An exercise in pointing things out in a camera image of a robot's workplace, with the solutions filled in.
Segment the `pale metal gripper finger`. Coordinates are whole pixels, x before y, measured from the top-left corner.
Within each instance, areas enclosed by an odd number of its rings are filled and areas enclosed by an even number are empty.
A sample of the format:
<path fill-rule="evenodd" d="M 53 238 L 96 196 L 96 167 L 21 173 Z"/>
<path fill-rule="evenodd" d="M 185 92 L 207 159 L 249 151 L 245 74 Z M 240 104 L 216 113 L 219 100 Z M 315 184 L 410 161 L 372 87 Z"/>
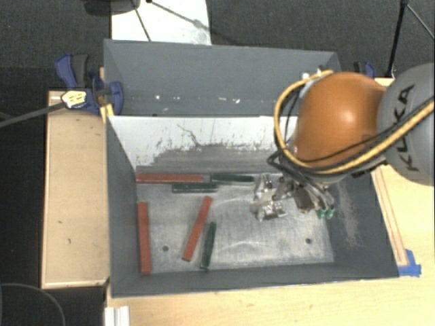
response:
<path fill-rule="evenodd" d="M 256 211 L 256 219 L 258 221 L 268 221 L 287 216 L 287 211 L 283 208 L 279 201 L 263 202 L 258 206 Z"/>
<path fill-rule="evenodd" d="M 273 182 L 269 174 L 261 174 L 255 183 L 254 198 L 250 205 L 252 213 L 271 213 L 271 190 Z"/>

